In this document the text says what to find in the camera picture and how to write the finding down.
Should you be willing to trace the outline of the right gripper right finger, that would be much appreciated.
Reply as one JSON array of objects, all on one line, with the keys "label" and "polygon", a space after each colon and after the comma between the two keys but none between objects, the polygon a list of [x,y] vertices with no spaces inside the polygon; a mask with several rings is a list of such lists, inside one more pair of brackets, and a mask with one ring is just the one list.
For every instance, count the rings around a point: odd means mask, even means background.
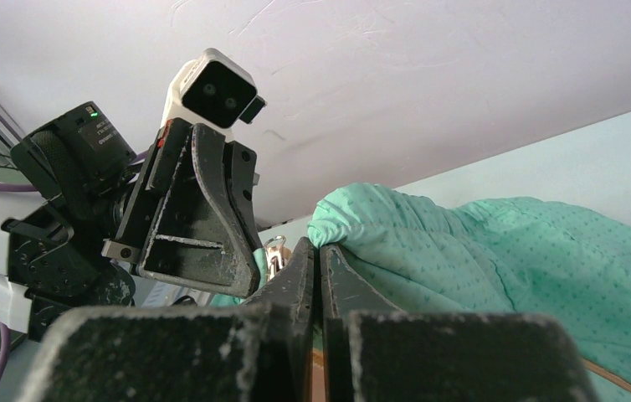
[{"label": "right gripper right finger", "polygon": [[405,312],[320,250],[329,401],[595,401],[572,339],[529,313]]}]

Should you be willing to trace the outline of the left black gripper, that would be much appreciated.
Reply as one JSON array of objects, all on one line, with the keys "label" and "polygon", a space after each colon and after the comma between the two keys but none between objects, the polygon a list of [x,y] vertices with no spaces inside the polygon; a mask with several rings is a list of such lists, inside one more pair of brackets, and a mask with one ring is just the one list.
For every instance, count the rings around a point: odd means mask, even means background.
[{"label": "left black gripper", "polygon": [[246,298],[259,285],[253,253],[257,155],[204,125],[171,119],[139,167],[119,171],[100,207],[100,263],[147,279]]}]

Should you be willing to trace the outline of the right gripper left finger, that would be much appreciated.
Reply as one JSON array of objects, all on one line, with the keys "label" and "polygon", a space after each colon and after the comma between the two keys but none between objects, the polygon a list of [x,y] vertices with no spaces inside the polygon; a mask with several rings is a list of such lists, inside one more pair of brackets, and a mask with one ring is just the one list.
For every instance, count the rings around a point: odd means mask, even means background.
[{"label": "right gripper left finger", "polygon": [[81,307],[55,321],[22,401],[308,401],[316,253],[234,307]]}]

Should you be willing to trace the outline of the silver zipper slider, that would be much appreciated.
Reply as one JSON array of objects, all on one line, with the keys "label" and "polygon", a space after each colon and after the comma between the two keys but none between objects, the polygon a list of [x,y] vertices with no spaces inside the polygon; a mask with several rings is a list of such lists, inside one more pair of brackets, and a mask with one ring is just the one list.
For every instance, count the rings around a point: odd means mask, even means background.
[{"label": "silver zipper slider", "polygon": [[266,278],[272,280],[287,265],[291,251],[285,246],[286,237],[277,235],[264,244],[267,260]]}]

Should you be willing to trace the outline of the teal and orange gradient jacket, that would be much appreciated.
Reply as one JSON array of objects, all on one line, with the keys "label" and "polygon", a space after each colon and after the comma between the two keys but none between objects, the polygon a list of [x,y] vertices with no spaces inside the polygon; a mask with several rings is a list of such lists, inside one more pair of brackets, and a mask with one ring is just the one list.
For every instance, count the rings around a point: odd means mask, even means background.
[{"label": "teal and orange gradient jacket", "polygon": [[605,401],[631,401],[631,226],[591,209],[493,198],[446,209],[353,183],[320,200],[316,247],[410,312],[534,312],[555,317]]}]

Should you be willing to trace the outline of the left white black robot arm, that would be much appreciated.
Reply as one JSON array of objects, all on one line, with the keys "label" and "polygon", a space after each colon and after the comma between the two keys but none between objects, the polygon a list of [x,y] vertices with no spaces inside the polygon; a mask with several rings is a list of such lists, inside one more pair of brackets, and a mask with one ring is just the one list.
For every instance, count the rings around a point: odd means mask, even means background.
[{"label": "left white black robot arm", "polygon": [[38,341],[68,310],[132,306],[137,277],[254,293],[257,157],[228,129],[263,104],[169,100],[143,159],[92,101],[28,134],[9,156],[30,192],[0,185],[0,323]]}]

